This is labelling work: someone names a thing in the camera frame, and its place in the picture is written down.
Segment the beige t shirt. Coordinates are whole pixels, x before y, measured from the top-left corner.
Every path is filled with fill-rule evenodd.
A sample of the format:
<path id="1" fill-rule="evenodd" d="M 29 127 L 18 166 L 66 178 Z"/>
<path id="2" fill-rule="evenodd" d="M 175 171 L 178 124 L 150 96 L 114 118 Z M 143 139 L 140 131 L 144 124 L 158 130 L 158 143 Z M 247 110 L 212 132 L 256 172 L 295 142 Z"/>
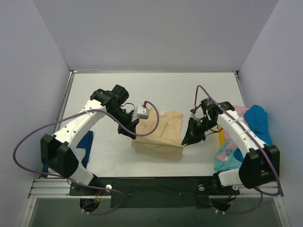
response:
<path id="1" fill-rule="evenodd" d="M 178 111 L 160 111 L 156 130 L 132 141 L 135 152 L 169 161 L 179 161 L 183 156 L 181 128 L 183 114 Z"/>

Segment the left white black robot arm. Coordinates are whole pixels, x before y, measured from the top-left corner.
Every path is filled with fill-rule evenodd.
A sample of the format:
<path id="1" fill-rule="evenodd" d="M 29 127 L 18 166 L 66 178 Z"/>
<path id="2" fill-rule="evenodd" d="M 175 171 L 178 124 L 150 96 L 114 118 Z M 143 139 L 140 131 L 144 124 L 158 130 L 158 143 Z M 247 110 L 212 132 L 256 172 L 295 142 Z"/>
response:
<path id="1" fill-rule="evenodd" d="M 135 139 L 138 120 L 133 121 L 133 112 L 127 112 L 121 105 L 129 93 L 115 85 L 112 90 L 98 89 L 93 92 L 81 110 L 81 115 L 71 120 L 53 135 L 44 135 L 40 140 L 41 161 L 64 178 L 80 182 L 80 189 L 87 195 L 97 190 L 94 175 L 82 165 L 84 154 L 77 153 L 76 147 L 86 133 L 107 113 L 116 118 L 121 125 L 118 133 Z"/>

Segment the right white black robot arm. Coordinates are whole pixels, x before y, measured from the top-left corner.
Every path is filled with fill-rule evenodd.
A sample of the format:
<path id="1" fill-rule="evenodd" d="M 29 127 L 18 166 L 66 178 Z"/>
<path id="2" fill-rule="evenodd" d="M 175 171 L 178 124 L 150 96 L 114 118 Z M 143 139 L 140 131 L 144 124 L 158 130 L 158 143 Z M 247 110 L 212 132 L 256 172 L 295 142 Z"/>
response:
<path id="1" fill-rule="evenodd" d="M 234 185 L 252 189 L 279 178 L 279 149 L 258 138 L 229 102 L 216 103 L 206 98 L 199 107 L 204 116 L 200 119 L 194 116 L 189 118 L 181 144 L 188 146 L 204 141 L 208 130 L 220 126 L 230 135 L 244 158 L 239 168 L 220 171 L 215 175 L 216 179 L 211 182 L 215 193 L 223 193 L 228 186 Z"/>

